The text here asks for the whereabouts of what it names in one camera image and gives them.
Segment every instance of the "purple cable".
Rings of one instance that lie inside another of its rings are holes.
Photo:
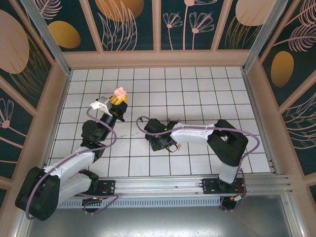
[[[68,158],[64,159],[62,162],[60,162],[58,165],[56,165],[54,168],[52,168],[52,169],[51,169],[50,171],[48,171],[46,174],[44,174],[43,177],[41,177],[41,179],[40,179],[40,180],[36,183],[36,185],[34,186],[32,192],[31,192],[31,194],[30,194],[29,200],[28,200],[28,202],[27,202],[27,204],[26,204],[25,215],[26,215],[26,218],[27,218],[28,220],[33,220],[33,219],[35,219],[35,217],[31,217],[31,216],[30,216],[30,205],[31,205],[31,202],[32,202],[32,199],[33,199],[33,197],[34,197],[34,194],[35,194],[36,190],[39,188],[40,184],[44,181],[44,179],[45,179],[48,175],[50,175],[54,170],[57,170],[61,165],[63,165],[64,163],[66,163],[66,162],[69,161],[70,159],[72,159],[72,158],[74,158],[74,157],[76,157],[76,156],[79,156],[79,155],[82,154],[82,153],[95,152],[95,151],[99,151],[99,150],[104,150],[104,149],[106,149],[106,148],[112,146],[112,145],[117,141],[117,138],[118,138],[118,137],[117,137],[117,134],[114,132],[114,130],[113,130],[110,126],[108,126],[106,123],[102,122],[102,121],[99,120],[98,118],[95,118],[95,117],[93,117],[92,115],[89,114],[89,112],[90,112],[91,109],[92,109],[92,108],[90,107],[90,108],[87,110],[87,115],[88,115],[88,117],[90,117],[90,118],[92,118],[93,120],[96,120],[97,122],[99,122],[99,123],[101,123],[102,125],[106,126],[106,128],[107,128],[108,130],[110,130],[110,131],[113,133],[114,139],[113,139],[112,143],[110,143],[109,145],[103,146],[103,147],[94,148],[94,149],[87,149],[87,150],[78,152],[78,153],[76,153],[76,154],[73,154],[73,155],[69,156]]]
[[[243,130],[239,130],[239,129],[235,129],[235,128],[227,128],[227,127],[197,127],[197,126],[193,126],[193,125],[185,125],[185,126],[182,126],[182,127],[178,127],[178,128],[173,128],[171,130],[168,130],[168,131],[165,131],[165,132],[158,132],[158,133],[151,133],[151,132],[147,132],[143,129],[141,129],[141,127],[138,125],[138,121],[140,119],[148,119],[148,117],[146,116],[140,116],[137,120],[136,120],[136,126],[138,127],[138,129],[145,133],[145,134],[148,134],[148,135],[151,135],[151,136],[158,136],[158,135],[164,135],[164,134],[168,134],[168,133],[171,133],[173,131],[178,131],[178,130],[182,130],[182,129],[199,129],[199,130],[221,130],[221,131],[231,131],[231,132],[239,132],[239,133],[243,133],[243,134],[246,134],[248,136],[251,136],[253,137],[254,139],[256,139],[257,141],[257,145],[252,148],[249,152],[247,152],[246,154],[244,154],[241,159],[240,159],[240,163],[239,163],[239,166],[238,166],[238,169],[237,169],[237,173],[239,173],[239,170],[240,170],[240,166],[241,166],[241,162],[242,160],[247,157],[247,155],[249,155],[250,153],[254,152],[260,145],[260,140],[259,138],[257,138],[255,135],[253,135],[252,133],[250,132],[247,132],[247,131],[243,131]]]

